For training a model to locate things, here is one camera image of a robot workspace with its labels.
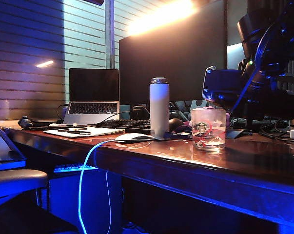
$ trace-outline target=light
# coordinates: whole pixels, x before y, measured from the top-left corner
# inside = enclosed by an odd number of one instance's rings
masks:
[[[186,18],[196,12],[191,0],[177,0],[154,13],[138,19],[129,25],[130,35],[137,35],[173,21]]]
[[[51,65],[53,63],[54,63],[54,61],[50,60],[50,61],[47,61],[47,62],[40,63],[40,64],[36,65],[36,67],[39,67],[39,68],[47,67],[47,66],[49,66],[49,65]]]

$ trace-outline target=laptop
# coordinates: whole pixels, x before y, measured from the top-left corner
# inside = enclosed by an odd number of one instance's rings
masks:
[[[69,69],[70,102],[63,123],[95,124],[119,119],[117,69]]]
[[[119,119],[119,101],[71,101],[63,123],[86,125]]]

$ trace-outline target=wooden desk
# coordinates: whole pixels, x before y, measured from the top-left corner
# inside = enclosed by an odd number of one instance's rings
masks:
[[[100,141],[117,135],[67,139],[5,129],[17,143],[83,162]],[[92,163],[122,176],[279,224],[294,227],[294,143],[262,136],[227,140],[220,154],[188,141],[107,143]]]

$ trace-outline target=computer monitor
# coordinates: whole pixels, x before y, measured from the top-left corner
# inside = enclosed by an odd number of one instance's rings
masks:
[[[170,101],[200,100],[206,68],[227,68],[226,3],[119,41],[120,103],[148,104],[151,78],[166,77]]]
[[[69,69],[70,101],[119,101],[117,69]]]

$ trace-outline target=white water bottle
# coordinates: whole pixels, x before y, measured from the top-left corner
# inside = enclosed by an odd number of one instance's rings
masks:
[[[164,140],[164,133],[169,131],[170,88],[167,79],[156,77],[150,84],[150,129],[151,135]]]

